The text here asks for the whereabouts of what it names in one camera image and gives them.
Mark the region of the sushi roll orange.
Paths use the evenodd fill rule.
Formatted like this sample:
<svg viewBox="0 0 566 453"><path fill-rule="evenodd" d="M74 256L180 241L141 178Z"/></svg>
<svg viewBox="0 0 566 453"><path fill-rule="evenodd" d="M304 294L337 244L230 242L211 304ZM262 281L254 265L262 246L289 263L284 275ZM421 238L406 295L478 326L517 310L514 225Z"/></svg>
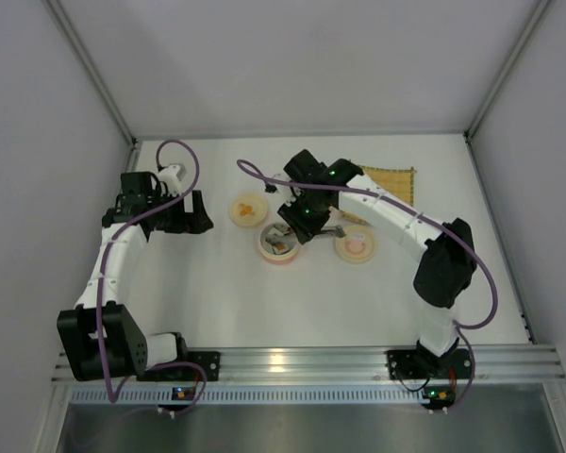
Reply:
<svg viewBox="0 0 566 453"><path fill-rule="evenodd" d="M293 243L279 242L277 245L272 246L273 253L278 256L287 255L294 249Z"/></svg>

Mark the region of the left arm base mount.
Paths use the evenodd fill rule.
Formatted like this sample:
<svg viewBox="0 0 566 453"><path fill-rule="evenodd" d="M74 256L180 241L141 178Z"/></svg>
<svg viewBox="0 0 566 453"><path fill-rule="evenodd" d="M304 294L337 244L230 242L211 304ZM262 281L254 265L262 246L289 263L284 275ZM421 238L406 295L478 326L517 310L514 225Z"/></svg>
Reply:
<svg viewBox="0 0 566 453"><path fill-rule="evenodd" d="M203 369L207 381L218 381L221 353L189 350L178 332L151 335L147 341L147 365L140 381L174 382L201 380Z"/></svg>

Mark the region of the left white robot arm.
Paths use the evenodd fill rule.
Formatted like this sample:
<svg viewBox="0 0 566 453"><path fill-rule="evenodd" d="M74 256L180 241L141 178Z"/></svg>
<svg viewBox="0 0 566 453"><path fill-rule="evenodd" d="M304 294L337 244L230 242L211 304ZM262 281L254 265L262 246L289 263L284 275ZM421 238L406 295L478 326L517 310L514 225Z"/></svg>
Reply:
<svg viewBox="0 0 566 453"><path fill-rule="evenodd" d="M114 378L199 378L192 369L172 366L197 357L180 333L145 334L126 307L152 232L202 234L213 227L199 191L191 193L191 211L179 200L185 173L183 165L170 164L155 174L121 175L115 205L102 218L99 254L87 286L74 308L58 315L58 334L77 380L102 378L104 364Z"/></svg>

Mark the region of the sushi roll dark centre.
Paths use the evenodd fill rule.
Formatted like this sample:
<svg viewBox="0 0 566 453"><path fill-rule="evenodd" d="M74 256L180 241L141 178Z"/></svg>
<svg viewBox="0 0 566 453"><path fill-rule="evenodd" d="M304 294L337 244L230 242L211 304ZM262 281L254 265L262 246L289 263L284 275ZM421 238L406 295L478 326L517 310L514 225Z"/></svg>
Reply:
<svg viewBox="0 0 566 453"><path fill-rule="evenodd" d="M279 243L278 237L277 236L273 236L273 235L266 235L263 239L263 241L267 244L269 244L270 246L275 246Z"/></svg>

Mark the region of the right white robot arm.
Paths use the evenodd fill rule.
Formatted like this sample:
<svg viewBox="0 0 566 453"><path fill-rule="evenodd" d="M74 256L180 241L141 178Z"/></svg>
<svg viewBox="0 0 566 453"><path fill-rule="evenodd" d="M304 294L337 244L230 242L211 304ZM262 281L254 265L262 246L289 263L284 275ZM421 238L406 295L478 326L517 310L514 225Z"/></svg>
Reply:
<svg viewBox="0 0 566 453"><path fill-rule="evenodd" d="M470 226L460 218L433 226L411 205L387 193L348 159L330 166L303 150L284 167L291 200L278 209L299 243L321 233L335 208L389 235L417 262L413 288L424 301L424 326L416 359L433 371L447 366L458 346L452 308L476 270Z"/></svg>

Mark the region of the lid with orange knob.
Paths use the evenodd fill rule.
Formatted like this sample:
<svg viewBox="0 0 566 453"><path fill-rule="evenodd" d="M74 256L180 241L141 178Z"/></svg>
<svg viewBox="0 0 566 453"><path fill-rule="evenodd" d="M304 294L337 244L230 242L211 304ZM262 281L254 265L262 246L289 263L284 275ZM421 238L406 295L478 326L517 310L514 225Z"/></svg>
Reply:
<svg viewBox="0 0 566 453"><path fill-rule="evenodd" d="M228 215L238 227L257 227L268 217L269 203L256 193L242 193L230 204Z"/></svg>

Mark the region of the metal tongs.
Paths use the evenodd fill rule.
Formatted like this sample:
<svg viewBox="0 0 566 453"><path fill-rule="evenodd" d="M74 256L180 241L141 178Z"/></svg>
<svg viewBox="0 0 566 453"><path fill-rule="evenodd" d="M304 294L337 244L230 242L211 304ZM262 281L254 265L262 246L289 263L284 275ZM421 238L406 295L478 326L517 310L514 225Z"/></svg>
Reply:
<svg viewBox="0 0 566 453"><path fill-rule="evenodd" d="M263 241L266 235L277 236L280 242L293 243L294 245L304 245L313 239L322 236L331 236L334 238L344 238L346 233L341 226L326 227L317 231L316 233L304 235L296 233L290 226L286 224L271 224L265 227L264 231L260 234L260 239Z"/></svg>

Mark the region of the orange bowl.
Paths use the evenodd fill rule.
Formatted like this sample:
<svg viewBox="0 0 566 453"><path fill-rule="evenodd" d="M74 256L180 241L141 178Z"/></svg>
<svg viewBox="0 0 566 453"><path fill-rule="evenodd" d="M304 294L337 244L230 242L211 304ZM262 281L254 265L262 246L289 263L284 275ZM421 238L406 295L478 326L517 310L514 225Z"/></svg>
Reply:
<svg viewBox="0 0 566 453"><path fill-rule="evenodd" d="M334 207L329 208L329 221L331 223L338 223L342 219L340 211Z"/></svg>

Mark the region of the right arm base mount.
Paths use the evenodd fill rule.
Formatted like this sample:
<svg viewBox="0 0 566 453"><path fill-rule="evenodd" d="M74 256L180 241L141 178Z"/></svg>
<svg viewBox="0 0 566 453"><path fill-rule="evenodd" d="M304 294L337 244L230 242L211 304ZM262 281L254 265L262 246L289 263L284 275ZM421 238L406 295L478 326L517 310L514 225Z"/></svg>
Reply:
<svg viewBox="0 0 566 453"><path fill-rule="evenodd" d="M427 380L451 377L467 379L474 370L474 360L467 347L455 341L449 350L436 356L420 343L412 348L396 348L386 353L392 380Z"/></svg>

